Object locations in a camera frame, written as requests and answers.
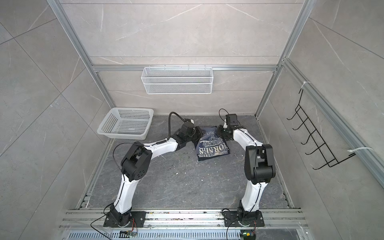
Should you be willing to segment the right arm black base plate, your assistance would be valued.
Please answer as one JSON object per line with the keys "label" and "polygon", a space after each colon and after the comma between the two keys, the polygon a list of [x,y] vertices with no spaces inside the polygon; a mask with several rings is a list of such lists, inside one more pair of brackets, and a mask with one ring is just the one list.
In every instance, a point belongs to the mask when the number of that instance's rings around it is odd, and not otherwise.
{"label": "right arm black base plate", "polygon": [[223,209],[221,214],[224,218],[225,227],[256,227],[265,226],[263,215],[260,211],[256,212],[239,212]]}

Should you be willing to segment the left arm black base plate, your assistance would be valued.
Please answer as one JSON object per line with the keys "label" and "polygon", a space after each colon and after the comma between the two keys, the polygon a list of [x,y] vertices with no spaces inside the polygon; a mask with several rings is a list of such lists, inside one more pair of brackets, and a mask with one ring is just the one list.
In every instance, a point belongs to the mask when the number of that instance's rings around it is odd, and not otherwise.
{"label": "left arm black base plate", "polygon": [[145,223],[146,214],[147,212],[137,211],[120,214],[113,210],[111,213],[107,213],[103,227],[128,228],[135,226],[142,228]]}

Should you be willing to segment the navy tank top red trim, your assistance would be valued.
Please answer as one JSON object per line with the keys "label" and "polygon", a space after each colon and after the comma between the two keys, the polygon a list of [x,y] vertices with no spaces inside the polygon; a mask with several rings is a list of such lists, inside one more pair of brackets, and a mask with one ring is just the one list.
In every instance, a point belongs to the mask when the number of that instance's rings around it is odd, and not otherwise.
{"label": "navy tank top red trim", "polygon": [[201,156],[198,156],[198,161],[206,161],[206,160],[209,160],[209,159],[214,159],[214,158],[217,158],[217,157],[222,157],[222,156],[226,156],[226,155],[229,155],[230,153],[228,152],[225,152],[225,153],[217,153],[217,154],[205,154],[205,155],[201,155]]}

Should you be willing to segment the grey blue tank top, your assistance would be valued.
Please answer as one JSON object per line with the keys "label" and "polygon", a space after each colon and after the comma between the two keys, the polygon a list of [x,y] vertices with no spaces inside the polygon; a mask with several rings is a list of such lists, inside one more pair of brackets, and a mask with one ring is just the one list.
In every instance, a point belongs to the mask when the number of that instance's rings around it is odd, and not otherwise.
{"label": "grey blue tank top", "polygon": [[197,156],[205,154],[230,153],[230,149],[225,140],[216,134],[217,127],[205,127],[204,135],[196,146]]}

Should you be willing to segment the white plastic laundry basket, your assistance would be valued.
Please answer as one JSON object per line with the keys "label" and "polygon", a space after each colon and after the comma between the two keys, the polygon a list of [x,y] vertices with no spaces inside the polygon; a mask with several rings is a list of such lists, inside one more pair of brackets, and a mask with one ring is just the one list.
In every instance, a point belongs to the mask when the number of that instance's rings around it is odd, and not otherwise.
{"label": "white plastic laundry basket", "polygon": [[97,133],[110,139],[145,140],[154,110],[112,108],[100,123]]}

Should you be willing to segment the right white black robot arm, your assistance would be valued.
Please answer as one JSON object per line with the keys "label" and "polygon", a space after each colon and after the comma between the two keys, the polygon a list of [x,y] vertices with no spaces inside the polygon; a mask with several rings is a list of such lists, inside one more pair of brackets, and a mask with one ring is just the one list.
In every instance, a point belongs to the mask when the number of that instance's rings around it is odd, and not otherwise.
{"label": "right white black robot arm", "polygon": [[260,201],[268,183],[276,176],[273,147],[256,140],[240,124],[236,114],[225,116],[217,134],[226,141],[237,142],[245,150],[244,172],[248,182],[237,208],[237,222],[241,226],[264,226]]}

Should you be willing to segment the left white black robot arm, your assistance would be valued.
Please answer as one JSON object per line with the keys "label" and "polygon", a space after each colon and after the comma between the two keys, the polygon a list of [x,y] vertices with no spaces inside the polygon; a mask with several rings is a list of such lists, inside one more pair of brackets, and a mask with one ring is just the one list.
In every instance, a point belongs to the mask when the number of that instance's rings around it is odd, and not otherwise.
{"label": "left white black robot arm", "polygon": [[121,161],[122,181],[117,199],[110,205],[104,227],[126,227],[133,222],[131,215],[133,197],[140,180],[148,172],[152,159],[171,152],[176,152],[188,142],[195,145],[205,133],[193,120],[184,120],[183,125],[174,134],[161,141],[142,144],[135,142]]}

